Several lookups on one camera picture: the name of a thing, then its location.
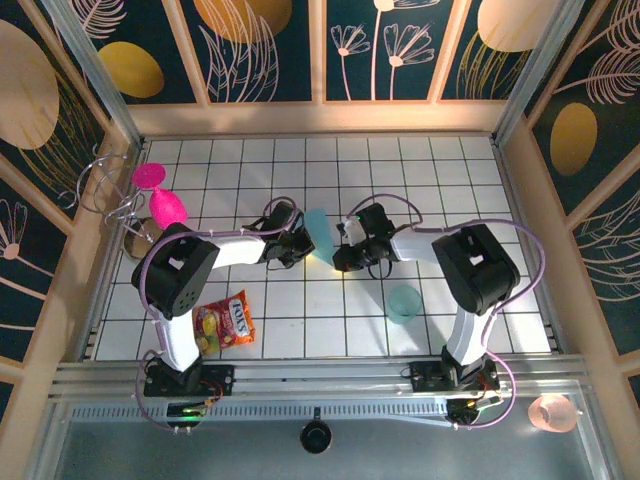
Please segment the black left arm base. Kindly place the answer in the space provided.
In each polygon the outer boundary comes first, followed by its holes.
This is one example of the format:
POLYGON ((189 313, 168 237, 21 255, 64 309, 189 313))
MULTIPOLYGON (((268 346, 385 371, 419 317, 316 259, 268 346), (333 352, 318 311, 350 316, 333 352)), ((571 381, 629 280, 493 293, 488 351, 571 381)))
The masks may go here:
POLYGON ((235 368, 206 364, 199 357, 185 372, 179 372, 154 358, 146 363, 144 375, 146 397, 222 397, 232 394, 235 368))

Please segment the peach translucent cup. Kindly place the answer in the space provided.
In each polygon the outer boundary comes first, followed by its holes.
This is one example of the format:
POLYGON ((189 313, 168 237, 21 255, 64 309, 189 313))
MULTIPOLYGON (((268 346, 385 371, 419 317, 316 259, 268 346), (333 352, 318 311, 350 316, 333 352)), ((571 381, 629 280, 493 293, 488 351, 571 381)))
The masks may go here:
POLYGON ((568 433, 578 421, 576 407, 560 394, 541 395, 530 404, 527 414, 534 427, 552 433, 568 433))

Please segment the pink wine glass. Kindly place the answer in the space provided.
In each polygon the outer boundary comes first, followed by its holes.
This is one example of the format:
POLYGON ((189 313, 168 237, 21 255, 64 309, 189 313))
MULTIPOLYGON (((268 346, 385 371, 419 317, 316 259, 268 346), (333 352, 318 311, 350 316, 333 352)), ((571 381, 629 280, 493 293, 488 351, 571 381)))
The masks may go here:
POLYGON ((137 188, 151 192, 150 213, 161 230, 166 230, 174 223, 184 224, 188 219, 187 209, 179 196, 161 187, 165 179, 166 170, 158 163, 141 165, 132 176, 137 188))

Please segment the black control board with LED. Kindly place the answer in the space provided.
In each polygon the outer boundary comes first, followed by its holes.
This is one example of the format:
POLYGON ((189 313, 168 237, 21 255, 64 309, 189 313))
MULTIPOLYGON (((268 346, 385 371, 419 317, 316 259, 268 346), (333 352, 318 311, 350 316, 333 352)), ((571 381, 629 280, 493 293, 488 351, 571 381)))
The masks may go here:
POLYGON ((473 425, 482 411, 500 405, 502 399, 490 397, 489 399, 450 399, 446 402, 447 413, 445 418, 458 426, 473 425))
POLYGON ((167 405, 166 416, 168 418, 181 418, 184 421, 194 421, 203 417, 208 410, 204 402, 173 402, 167 405))

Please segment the aluminium mounting rail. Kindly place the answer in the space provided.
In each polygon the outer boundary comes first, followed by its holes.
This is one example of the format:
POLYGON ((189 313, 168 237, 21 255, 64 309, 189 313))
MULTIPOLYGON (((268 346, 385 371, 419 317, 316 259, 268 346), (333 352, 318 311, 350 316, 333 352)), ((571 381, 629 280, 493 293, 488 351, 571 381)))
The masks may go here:
MULTIPOLYGON (((589 391, 591 380, 580 355, 507 354, 517 392, 589 391)), ((415 395, 409 380, 409 357, 288 360, 209 360, 234 367, 233 400, 334 400, 407 398, 415 395)), ((61 363, 48 399, 128 401, 134 394, 136 361, 61 363)))

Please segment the aluminium frame post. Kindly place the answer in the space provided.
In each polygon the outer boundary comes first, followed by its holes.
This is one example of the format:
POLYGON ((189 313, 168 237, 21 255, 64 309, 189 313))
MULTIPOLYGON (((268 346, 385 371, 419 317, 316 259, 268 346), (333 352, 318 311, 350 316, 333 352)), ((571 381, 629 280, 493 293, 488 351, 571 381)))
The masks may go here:
POLYGON ((503 147, 509 140, 525 107, 557 58, 568 34, 575 25, 585 0, 559 0, 529 55, 506 103, 495 131, 494 145, 503 147))
POLYGON ((86 72, 90 83, 104 103, 111 118, 125 138, 138 150, 142 149, 142 136, 128 107, 100 60, 89 36, 84 32, 72 6, 67 0, 41 0, 49 16, 56 22, 62 37, 74 57, 86 72))

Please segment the black round knob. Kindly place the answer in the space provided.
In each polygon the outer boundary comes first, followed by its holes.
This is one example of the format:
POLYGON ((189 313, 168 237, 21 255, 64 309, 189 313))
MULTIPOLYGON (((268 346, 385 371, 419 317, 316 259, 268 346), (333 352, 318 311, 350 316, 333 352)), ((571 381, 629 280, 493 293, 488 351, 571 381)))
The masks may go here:
POLYGON ((302 428, 299 439, 309 454, 318 455, 330 447, 333 435, 330 426, 321 417, 320 407, 313 409, 313 417, 302 428))

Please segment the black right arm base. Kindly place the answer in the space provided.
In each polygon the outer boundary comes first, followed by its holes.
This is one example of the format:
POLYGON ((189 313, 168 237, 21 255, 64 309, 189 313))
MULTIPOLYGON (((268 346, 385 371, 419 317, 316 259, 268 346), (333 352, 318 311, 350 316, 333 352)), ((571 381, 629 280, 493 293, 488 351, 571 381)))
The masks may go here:
POLYGON ((460 365, 452 358, 411 362, 409 379, 414 393, 500 389, 496 363, 487 355, 469 365, 460 365))

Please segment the teal plastic cup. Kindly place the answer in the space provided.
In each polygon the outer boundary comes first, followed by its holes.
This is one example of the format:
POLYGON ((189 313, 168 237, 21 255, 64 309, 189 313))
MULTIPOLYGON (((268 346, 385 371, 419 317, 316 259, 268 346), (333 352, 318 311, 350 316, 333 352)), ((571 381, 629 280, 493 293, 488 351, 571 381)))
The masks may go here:
POLYGON ((410 285, 398 285, 387 299, 387 315, 395 324, 405 324, 416 317, 422 309, 420 293, 410 285))

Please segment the orange candy bag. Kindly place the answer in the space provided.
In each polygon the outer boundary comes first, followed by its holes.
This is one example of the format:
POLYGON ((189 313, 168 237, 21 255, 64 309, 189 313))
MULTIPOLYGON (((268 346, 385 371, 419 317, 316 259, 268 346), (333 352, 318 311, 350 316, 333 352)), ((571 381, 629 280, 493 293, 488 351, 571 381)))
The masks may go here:
POLYGON ((256 328, 246 292, 198 306, 192 314, 194 338, 202 355, 255 341, 256 328))

